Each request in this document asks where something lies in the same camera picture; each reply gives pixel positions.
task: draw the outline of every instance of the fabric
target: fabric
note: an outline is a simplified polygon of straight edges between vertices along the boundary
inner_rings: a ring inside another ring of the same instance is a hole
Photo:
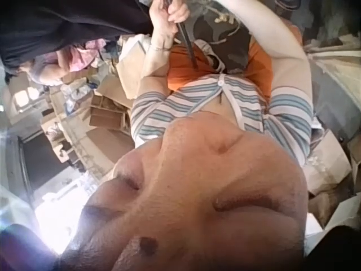
[[[297,26],[290,21],[284,20],[286,26],[302,44],[302,34]],[[255,83],[266,100],[270,99],[272,91],[272,60],[271,57],[261,48],[259,43],[251,36],[248,51],[248,65],[244,71],[244,77]]]
[[[78,72],[85,69],[98,56],[98,50],[105,46],[105,40],[98,39],[95,41],[88,41],[85,43],[85,49],[80,49],[75,46],[70,46],[70,53],[72,60],[69,64],[69,72]],[[37,56],[34,59],[33,66],[29,71],[29,76],[32,81],[38,84],[43,84],[40,80],[40,75],[47,65],[57,64],[58,55],[56,52],[47,53]],[[54,85],[60,85],[63,82],[54,81]]]
[[[197,70],[192,67],[187,49],[183,45],[173,46],[169,56],[168,88],[170,90],[177,91],[189,82],[216,73],[209,65],[207,57],[195,44],[193,44],[193,51],[198,64]]]
[[[136,147],[161,137],[178,117],[189,116],[224,93],[240,129],[263,133],[275,139],[299,164],[310,152],[312,101],[301,90],[274,89],[266,101],[255,84],[229,75],[207,75],[170,96],[149,92],[138,97],[131,111],[131,135]]]
[[[70,47],[72,61],[70,63],[70,72],[78,72],[90,65],[99,55],[99,50],[105,46],[105,40],[98,39],[85,43],[85,48],[81,49],[75,46]]]
[[[42,85],[42,82],[40,81],[40,75],[41,75],[42,71],[44,70],[44,68],[47,65],[57,64],[57,63],[58,63],[58,56],[56,55],[56,52],[37,56],[34,59],[32,68],[29,71],[30,79],[33,82]]]
[[[297,26],[293,25],[288,20],[282,19],[282,21],[294,34],[299,43],[302,44],[302,34]],[[183,45],[176,45],[172,48],[168,74],[168,88],[170,90],[177,91],[180,87],[201,76],[216,73],[209,65],[207,57],[198,46],[193,45],[193,50],[199,66],[197,71],[193,69],[187,49]],[[259,94],[262,95],[266,101],[269,101],[273,76],[270,56],[261,48],[259,43],[252,36],[249,44],[248,65],[244,71],[244,77],[255,83],[259,87]]]
[[[0,56],[8,71],[68,45],[151,34],[149,8],[135,0],[13,0],[0,10]]]

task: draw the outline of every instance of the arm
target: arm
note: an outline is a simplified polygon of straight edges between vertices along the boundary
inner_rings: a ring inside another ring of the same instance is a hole
[[[64,72],[68,73],[70,71],[70,59],[69,59],[69,51],[67,49],[60,49],[56,51],[56,55],[58,56],[58,65]]]
[[[144,61],[138,97],[150,91],[156,91],[166,96],[169,95],[167,74],[170,48],[173,41],[173,34],[163,34],[157,32],[157,30],[153,32],[151,46]]]
[[[281,19],[256,0],[217,0],[233,12],[249,29],[272,59],[272,88],[291,86],[312,99],[308,59]]]
[[[58,50],[56,51],[56,54],[58,56],[58,63],[45,66],[45,68],[40,74],[40,80],[44,83],[59,81],[70,71],[69,56],[67,50]]]
[[[190,12],[183,0],[173,0],[168,9],[166,9],[165,1],[154,0],[149,10],[154,32],[151,46],[144,60],[138,97],[148,92],[158,92],[165,96],[170,94],[167,74],[170,49],[178,31],[176,23],[185,21]]]

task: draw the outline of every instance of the sleeve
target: sleeve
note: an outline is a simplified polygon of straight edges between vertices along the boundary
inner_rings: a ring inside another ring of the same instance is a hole
[[[131,136],[134,141],[147,117],[166,99],[159,92],[147,92],[137,97],[130,113]]]
[[[310,153],[312,119],[312,100],[304,91],[277,88],[271,93],[268,113],[263,115],[264,132],[303,166]]]

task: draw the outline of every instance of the hand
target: hand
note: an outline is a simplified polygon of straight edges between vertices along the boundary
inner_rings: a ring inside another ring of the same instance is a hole
[[[149,14],[155,31],[173,36],[178,32],[176,23],[187,20],[190,11],[183,0],[173,0],[168,10],[166,10],[166,1],[167,0],[153,0]]]

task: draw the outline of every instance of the man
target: man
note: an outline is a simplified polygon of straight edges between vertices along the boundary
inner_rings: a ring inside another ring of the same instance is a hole
[[[307,187],[300,164],[312,119],[307,57],[263,4],[218,2],[270,58],[269,101],[250,79],[216,74],[215,56],[197,57],[209,67],[181,74],[172,93],[168,84],[180,74],[173,57],[181,55],[172,49],[175,24],[189,10],[181,0],[169,8],[154,0],[155,30],[131,113],[138,147],[84,207],[60,270],[293,270],[301,263]]]

